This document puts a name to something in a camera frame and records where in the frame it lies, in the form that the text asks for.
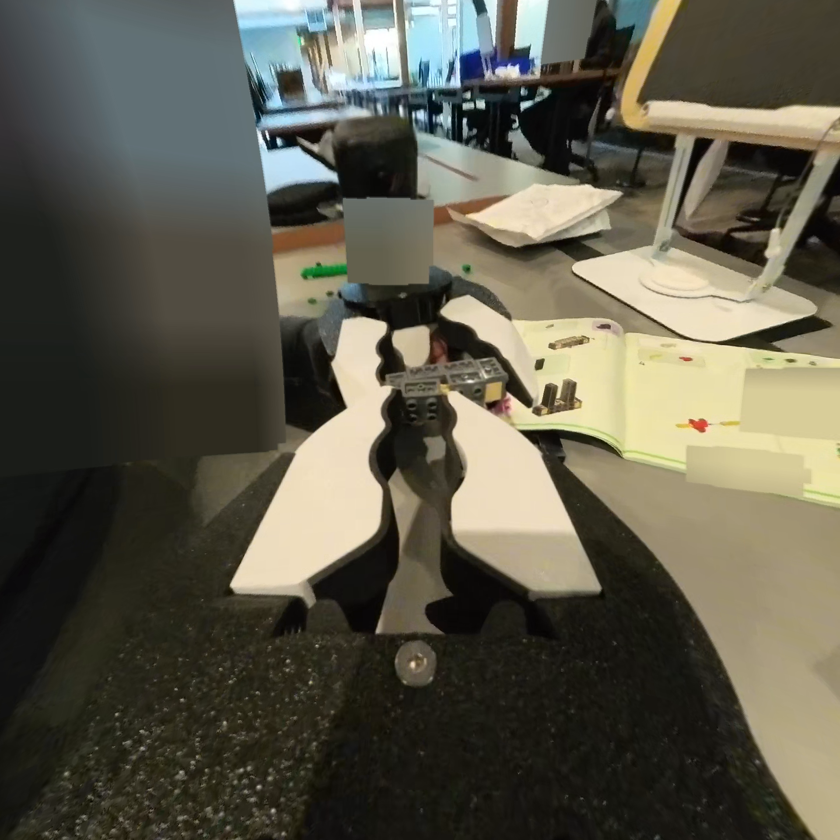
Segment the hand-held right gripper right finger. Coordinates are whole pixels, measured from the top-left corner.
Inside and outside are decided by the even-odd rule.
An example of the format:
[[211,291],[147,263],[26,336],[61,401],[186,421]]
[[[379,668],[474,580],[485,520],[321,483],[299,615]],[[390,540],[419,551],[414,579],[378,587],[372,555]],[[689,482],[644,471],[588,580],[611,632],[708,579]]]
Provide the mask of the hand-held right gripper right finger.
[[529,599],[599,595],[602,586],[538,449],[459,393],[448,397],[463,478],[455,546]]

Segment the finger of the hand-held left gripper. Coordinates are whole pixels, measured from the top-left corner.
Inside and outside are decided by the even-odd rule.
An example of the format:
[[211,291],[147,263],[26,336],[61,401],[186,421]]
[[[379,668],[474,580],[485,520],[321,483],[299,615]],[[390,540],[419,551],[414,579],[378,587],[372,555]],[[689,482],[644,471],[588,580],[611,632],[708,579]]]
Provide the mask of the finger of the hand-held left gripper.
[[387,375],[402,369],[389,325],[372,318],[344,320],[331,367],[342,397],[364,397],[377,391]]
[[512,320],[471,296],[449,300],[439,311],[439,333],[451,354],[494,358],[507,373],[507,390],[527,408],[539,397],[534,362]]

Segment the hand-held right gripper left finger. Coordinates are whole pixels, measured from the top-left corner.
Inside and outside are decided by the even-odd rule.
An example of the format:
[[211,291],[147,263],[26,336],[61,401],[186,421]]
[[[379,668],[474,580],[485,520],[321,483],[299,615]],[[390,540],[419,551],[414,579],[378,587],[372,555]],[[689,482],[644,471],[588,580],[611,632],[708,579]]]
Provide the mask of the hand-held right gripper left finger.
[[395,396],[379,387],[297,448],[230,582],[236,595],[339,600],[324,585],[385,536],[392,518],[376,461]]

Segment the grey toy brick assembly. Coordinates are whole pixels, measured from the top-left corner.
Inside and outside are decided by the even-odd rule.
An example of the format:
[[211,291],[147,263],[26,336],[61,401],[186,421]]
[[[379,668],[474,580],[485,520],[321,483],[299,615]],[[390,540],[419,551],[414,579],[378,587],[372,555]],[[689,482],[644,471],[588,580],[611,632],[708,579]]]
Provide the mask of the grey toy brick assembly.
[[424,364],[388,374],[385,383],[397,396],[388,417],[397,431],[412,429],[426,437],[444,436],[455,427],[453,394],[511,421],[508,374],[493,357]]

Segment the person's left forearm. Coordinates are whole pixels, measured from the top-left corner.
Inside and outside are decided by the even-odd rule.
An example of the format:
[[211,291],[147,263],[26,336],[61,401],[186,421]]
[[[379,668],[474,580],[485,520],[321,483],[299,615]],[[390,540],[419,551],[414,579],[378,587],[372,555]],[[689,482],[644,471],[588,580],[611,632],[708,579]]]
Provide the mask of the person's left forearm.
[[287,424],[313,433],[345,408],[315,318],[280,318]]

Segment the white desk stand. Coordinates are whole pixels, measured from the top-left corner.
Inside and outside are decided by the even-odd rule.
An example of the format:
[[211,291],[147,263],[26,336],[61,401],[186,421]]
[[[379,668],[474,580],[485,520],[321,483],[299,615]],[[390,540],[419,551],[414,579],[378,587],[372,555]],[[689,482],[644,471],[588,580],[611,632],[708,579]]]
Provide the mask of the white desk stand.
[[[838,106],[720,108],[687,101],[648,101],[647,127],[675,135],[675,158],[653,243],[583,259],[573,273],[678,336],[721,343],[811,318],[816,305],[776,284],[838,163]],[[765,264],[747,276],[675,244],[678,191],[696,138],[788,141],[814,152],[792,210],[771,229]]]

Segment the grey desk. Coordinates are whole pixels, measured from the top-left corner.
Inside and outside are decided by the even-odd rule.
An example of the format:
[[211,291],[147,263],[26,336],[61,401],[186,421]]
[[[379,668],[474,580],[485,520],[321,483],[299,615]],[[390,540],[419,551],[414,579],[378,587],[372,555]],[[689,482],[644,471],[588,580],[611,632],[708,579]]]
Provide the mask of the grey desk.
[[[456,224],[437,227],[435,262],[498,294],[517,319],[608,317],[633,332],[669,335],[578,280],[572,265],[653,237],[642,198],[618,202],[613,229],[581,245],[507,250]],[[781,339],[785,351],[838,358],[838,258],[797,252],[782,288],[817,304],[831,325]],[[307,433],[264,453],[201,458],[193,505],[206,523]],[[583,442],[570,471],[673,576],[714,643],[775,779],[816,838],[838,838],[838,510],[758,493],[688,484],[676,473],[628,463]],[[431,631],[422,607],[445,593],[430,534],[401,537],[400,570],[382,630]]]

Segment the background wooden table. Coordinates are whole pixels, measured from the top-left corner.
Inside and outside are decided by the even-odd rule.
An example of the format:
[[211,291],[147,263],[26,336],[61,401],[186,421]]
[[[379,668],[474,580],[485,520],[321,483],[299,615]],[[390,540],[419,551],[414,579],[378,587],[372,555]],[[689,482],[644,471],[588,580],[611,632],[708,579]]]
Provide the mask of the background wooden table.
[[295,145],[298,139],[317,139],[340,122],[367,119],[372,113],[350,104],[329,104],[317,108],[282,110],[257,122],[257,134],[268,150]]

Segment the black round object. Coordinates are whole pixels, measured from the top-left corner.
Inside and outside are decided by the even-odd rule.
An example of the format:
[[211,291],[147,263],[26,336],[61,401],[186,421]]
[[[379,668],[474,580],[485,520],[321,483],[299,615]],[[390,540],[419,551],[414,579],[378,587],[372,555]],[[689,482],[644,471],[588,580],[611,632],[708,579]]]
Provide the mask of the black round object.
[[335,217],[342,195],[336,182],[288,184],[266,195],[273,228],[320,224]]

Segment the scattered small toy bricks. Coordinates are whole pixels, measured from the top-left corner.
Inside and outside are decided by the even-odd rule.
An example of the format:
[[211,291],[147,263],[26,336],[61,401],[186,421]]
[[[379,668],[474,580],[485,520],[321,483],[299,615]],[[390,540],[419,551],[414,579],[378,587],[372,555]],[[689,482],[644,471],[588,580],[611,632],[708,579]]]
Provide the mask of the scattered small toy bricks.
[[446,301],[452,297],[472,292],[475,285],[462,276],[446,269],[431,266],[425,275],[417,275],[416,281],[398,281],[395,285],[365,285],[351,281],[344,263],[321,263],[300,269],[300,280],[307,287],[299,300],[304,314],[314,315],[337,302],[351,308],[372,308],[386,303],[416,302],[430,299]]

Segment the white paper bag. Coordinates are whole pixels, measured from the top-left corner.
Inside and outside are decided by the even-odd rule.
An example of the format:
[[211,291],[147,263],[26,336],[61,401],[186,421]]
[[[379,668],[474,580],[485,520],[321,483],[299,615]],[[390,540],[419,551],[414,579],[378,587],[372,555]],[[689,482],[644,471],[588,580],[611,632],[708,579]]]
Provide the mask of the white paper bag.
[[535,184],[476,213],[448,211],[457,223],[519,249],[610,229],[608,209],[622,196],[620,191],[586,184]]

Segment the brick instruction booklet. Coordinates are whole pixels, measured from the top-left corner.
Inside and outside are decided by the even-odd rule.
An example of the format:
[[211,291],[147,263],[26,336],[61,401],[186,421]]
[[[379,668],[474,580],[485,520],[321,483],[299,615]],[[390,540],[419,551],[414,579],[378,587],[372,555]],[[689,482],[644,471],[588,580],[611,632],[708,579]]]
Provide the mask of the brick instruction booklet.
[[700,448],[773,453],[761,492],[838,508],[838,359],[625,332],[615,321],[515,321],[534,407],[521,431],[593,438],[621,457],[685,474]]

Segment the black office chair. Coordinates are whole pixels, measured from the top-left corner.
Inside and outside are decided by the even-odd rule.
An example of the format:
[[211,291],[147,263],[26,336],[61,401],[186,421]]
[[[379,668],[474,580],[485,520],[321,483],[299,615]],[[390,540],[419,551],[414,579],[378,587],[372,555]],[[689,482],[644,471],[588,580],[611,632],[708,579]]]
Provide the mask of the black office chair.
[[615,51],[611,64],[600,78],[595,99],[587,103],[581,116],[570,130],[570,141],[582,144],[581,154],[570,151],[570,162],[588,174],[590,183],[596,185],[600,174],[592,158],[595,136],[609,127],[620,108],[623,85],[634,62],[638,45],[634,40],[635,25],[619,28],[614,42]]

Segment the yellow-framed grey panel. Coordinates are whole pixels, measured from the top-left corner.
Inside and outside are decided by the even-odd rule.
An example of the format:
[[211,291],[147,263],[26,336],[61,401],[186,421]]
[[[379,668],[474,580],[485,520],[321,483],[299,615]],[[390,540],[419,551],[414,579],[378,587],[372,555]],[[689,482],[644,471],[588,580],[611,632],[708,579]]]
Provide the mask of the yellow-framed grey panel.
[[625,125],[809,148],[838,120],[838,1],[658,2]]

